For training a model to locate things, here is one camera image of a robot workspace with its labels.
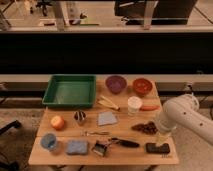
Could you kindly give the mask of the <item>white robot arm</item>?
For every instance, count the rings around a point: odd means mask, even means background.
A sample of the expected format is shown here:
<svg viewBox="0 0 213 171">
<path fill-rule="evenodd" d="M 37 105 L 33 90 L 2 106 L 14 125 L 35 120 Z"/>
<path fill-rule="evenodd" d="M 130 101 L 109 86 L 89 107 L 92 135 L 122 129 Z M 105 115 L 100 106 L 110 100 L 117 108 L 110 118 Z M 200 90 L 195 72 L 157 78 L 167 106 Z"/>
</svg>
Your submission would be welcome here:
<svg viewBox="0 0 213 171">
<path fill-rule="evenodd" d="M 192 94 L 167 100 L 154 119 L 158 129 L 157 145 L 162 145 L 177 125 L 188 128 L 213 145 L 213 121 L 201 115 L 198 110 L 199 101 Z"/>
</svg>

